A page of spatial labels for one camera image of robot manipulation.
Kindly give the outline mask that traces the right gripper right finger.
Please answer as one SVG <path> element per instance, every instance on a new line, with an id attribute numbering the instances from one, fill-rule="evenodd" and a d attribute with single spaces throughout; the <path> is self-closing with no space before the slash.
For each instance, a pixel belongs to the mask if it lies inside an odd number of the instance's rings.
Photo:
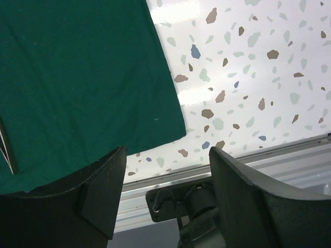
<path id="1" fill-rule="evenodd" d="M 330 247 L 330 196 L 278 181 L 223 150 L 209 151 L 227 247 Z"/>

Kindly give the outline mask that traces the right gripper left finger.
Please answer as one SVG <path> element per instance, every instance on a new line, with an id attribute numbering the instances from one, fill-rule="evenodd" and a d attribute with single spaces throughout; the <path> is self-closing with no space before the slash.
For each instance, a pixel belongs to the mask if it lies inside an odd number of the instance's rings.
<path id="1" fill-rule="evenodd" d="M 1 247 L 106 247 L 113 238 L 127 150 L 30 192 L 1 195 Z"/>

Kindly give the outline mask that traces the green surgical cloth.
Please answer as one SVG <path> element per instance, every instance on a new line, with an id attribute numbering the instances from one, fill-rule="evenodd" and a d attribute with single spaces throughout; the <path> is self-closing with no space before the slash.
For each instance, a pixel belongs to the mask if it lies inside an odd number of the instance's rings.
<path id="1" fill-rule="evenodd" d="M 1 120 L 28 192 L 119 146 L 129 155 L 186 135 L 146 1 L 1 1 Z"/>

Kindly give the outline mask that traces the steel fine-point tweezers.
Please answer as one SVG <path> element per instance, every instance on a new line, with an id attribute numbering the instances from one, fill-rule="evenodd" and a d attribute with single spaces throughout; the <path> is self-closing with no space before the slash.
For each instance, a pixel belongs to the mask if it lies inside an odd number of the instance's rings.
<path id="1" fill-rule="evenodd" d="M 13 175 L 16 175 L 19 172 L 19 169 L 16 166 L 13 152 L 11 150 L 11 145 L 7 137 L 6 129 L 1 120 L 1 152 L 4 156 L 6 163 L 9 166 L 9 169 Z"/>

